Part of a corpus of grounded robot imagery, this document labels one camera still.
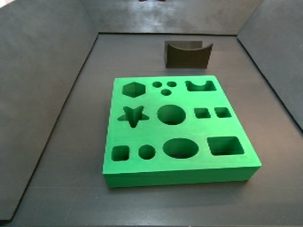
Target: gray enclosure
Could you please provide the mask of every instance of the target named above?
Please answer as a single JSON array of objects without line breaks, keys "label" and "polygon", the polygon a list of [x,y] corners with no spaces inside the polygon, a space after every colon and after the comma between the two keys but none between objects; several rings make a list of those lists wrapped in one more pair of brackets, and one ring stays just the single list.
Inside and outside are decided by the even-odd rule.
[{"label": "gray enclosure", "polygon": [[[7,226],[303,224],[302,132],[276,97],[299,122],[303,4],[266,0],[246,23],[260,2],[16,0],[0,9]],[[100,34],[93,46],[96,30],[183,35]],[[208,68],[167,69],[168,40],[214,43]],[[100,170],[113,78],[198,74],[218,76],[263,168],[248,182],[109,190]]]},{"label": "gray enclosure", "polygon": [[97,34],[79,0],[15,1],[0,21],[1,220],[15,213]]},{"label": "gray enclosure", "polygon": [[236,35],[262,0],[81,0],[100,33]]},{"label": "gray enclosure", "polygon": [[238,38],[303,129],[303,1],[266,0]]}]

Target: hexagon cutout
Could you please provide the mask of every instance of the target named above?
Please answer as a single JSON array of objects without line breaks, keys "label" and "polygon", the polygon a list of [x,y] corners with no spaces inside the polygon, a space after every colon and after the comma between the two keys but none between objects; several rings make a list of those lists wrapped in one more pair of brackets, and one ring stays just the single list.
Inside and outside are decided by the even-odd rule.
[{"label": "hexagon cutout", "polygon": [[137,82],[131,82],[123,86],[121,94],[136,98],[145,94],[145,85]]}]

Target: star cutout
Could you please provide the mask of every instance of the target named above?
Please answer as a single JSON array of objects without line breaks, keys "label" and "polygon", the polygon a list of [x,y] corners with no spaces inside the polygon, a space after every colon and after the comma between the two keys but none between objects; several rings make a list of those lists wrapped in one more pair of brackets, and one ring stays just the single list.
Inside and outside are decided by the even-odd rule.
[{"label": "star cutout", "polygon": [[128,121],[132,128],[136,128],[139,121],[149,120],[149,117],[143,114],[144,106],[139,106],[135,109],[124,107],[124,115],[119,118],[119,121]]}]

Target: shape sorter board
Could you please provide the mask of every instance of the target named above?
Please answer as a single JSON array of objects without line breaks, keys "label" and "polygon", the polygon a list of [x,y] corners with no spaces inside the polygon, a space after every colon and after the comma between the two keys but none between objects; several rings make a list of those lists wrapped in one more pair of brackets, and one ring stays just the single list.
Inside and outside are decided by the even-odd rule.
[{"label": "shape sorter board", "polygon": [[244,181],[260,166],[215,76],[115,80],[103,164],[109,188]]}]

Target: small circle cutout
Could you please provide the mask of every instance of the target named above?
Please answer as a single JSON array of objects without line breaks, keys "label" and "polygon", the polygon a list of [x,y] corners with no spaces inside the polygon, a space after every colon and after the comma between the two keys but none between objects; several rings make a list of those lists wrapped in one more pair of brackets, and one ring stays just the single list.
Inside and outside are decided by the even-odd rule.
[{"label": "small circle cutout", "polygon": [[161,87],[161,82],[153,82],[153,83],[152,83],[152,86],[153,86],[155,88],[160,88],[160,87]]},{"label": "small circle cutout", "polygon": [[168,89],[161,90],[164,96],[171,96],[172,92]]},{"label": "small circle cutout", "polygon": [[144,160],[149,160],[153,158],[156,154],[155,148],[151,145],[143,145],[139,149],[139,156]]},{"label": "small circle cutout", "polygon": [[167,86],[173,88],[176,86],[176,82],[167,82]]}]

